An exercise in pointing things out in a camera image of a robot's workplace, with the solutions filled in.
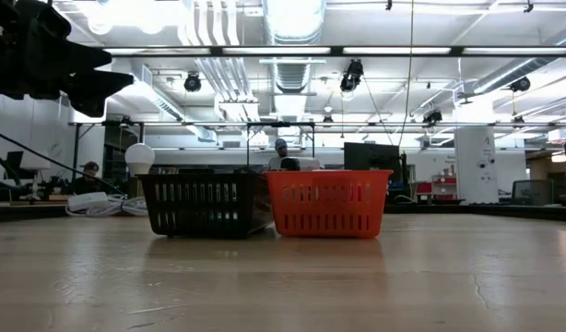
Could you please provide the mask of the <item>black plastic basket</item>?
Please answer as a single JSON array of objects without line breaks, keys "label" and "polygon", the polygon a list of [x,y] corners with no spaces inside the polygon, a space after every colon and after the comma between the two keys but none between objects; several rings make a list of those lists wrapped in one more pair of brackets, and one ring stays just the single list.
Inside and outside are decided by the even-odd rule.
[{"label": "black plastic basket", "polygon": [[157,235],[240,239],[273,223],[268,182],[258,173],[148,174],[139,180]]}]

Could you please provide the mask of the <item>black background rig frame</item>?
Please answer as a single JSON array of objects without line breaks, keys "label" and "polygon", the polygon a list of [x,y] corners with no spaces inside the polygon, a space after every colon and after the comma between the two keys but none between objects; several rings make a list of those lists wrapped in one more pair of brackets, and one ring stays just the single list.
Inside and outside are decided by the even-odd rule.
[{"label": "black background rig frame", "polygon": [[[255,147],[252,139],[264,132],[266,128],[296,128],[310,127],[313,122],[172,122],[171,126],[196,132],[203,139],[199,147],[189,148],[152,148],[155,152],[155,162],[152,166],[242,166],[251,169],[258,166],[262,171],[268,168],[268,162],[277,155],[275,141],[268,140],[263,147]],[[497,155],[496,135],[493,124],[462,123],[450,124],[453,132],[455,157],[454,172],[457,180],[458,198],[464,203],[497,204],[499,202],[499,186],[501,176],[498,174],[499,157]],[[412,156],[420,148],[403,148],[399,140],[403,137],[393,131],[387,132],[389,138],[385,145],[398,146],[400,156],[406,153]],[[147,141],[137,140],[136,143],[148,145]],[[319,170],[329,162],[340,161],[344,168],[344,138],[335,134],[312,133],[312,151],[302,152],[299,148],[291,148],[289,155],[303,161],[312,160],[314,169]]]}]

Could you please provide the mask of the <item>black computer monitor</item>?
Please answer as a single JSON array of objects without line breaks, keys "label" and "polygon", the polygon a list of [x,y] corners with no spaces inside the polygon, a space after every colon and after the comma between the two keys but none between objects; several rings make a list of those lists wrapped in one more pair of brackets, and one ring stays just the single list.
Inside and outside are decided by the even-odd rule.
[{"label": "black computer monitor", "polygon": [[402,183],[402,166],[398,146],[346,142],[344,168],[352,171],[388,170],[389,179]]}]

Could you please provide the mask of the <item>brass lamp with white bulb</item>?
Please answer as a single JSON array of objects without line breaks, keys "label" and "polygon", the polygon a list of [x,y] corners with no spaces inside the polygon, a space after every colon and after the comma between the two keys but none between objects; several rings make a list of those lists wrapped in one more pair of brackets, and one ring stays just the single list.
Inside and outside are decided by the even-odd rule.
[{"label": "brass lamp with white bulb", "polygon": [[143,189],[138,175],[149,174],[155,162],[155,152],[144,143],[136,143],[126,150],[124,159],[129,175],[128,197],[140,197],[143,194]]}]

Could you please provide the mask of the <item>person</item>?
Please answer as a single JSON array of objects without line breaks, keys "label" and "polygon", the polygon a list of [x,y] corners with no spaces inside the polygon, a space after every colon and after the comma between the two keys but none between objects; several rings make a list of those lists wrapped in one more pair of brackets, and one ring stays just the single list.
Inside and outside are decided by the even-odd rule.
[{"label": "person", "polygon": [[297,162],[289,157],[288,144],[283,138],[278,138],[275,142],[277,155],[268,162],[269,171],[291,171],[297,168]]},{"label": "person", "polygon": [[95,161],[87,162],[83,168],[84,175],[77,177],[75,181],[72,182],[70,193],[73,195],[83,195],[102,192],[103,188],[101,183],[97,180],[99,169],[100,167]]}]

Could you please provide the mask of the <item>white lamp plug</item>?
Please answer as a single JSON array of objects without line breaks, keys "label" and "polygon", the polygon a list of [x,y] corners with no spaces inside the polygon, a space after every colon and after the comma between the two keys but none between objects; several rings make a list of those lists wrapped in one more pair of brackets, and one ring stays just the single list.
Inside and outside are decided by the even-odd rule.
[{"label": "white lamp plug", "polygon": [[105,208],[107,204],[108,197],[104,192],[93,192],[70,196],[67,199],[67,207],[70,212],[85,211],[91,208]]}]

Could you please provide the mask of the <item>red storage shelf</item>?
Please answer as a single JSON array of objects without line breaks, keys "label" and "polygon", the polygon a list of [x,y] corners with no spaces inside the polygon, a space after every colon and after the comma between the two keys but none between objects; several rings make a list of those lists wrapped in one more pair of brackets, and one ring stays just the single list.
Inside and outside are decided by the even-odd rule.
[{"label": "red storage shelf", "polygon": [[418,201],[455,201],[458,199],[454,176],[433,175],[429,181],[415,184],[414,197]]}]

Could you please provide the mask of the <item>orange plastic basket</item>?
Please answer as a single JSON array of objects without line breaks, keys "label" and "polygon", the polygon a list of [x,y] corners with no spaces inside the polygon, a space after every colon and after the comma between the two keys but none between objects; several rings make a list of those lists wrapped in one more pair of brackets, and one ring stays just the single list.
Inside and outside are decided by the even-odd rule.
[{"label": "orange plastic basket", "polygon": [[370,239],[383,222],[390,170],[267,172],[273,217],[289,237]]}]

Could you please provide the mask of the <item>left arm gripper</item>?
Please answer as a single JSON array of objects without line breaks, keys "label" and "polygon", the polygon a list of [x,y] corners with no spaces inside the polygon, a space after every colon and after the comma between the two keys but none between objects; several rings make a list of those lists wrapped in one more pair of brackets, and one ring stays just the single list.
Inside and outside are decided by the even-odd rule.
[{"label": "left arm gripper", "polygon": [[134,77],[92,70],[109,64],[112,56],[69,41],[71,30],[71,24],[49,3],[0,0],[0,95],[13,100],[25,96],[57,100],[59,88],[44,79],[74,74],[63,80],[61,91],[76,111],[102,117],[106,99],[132,85]]}]

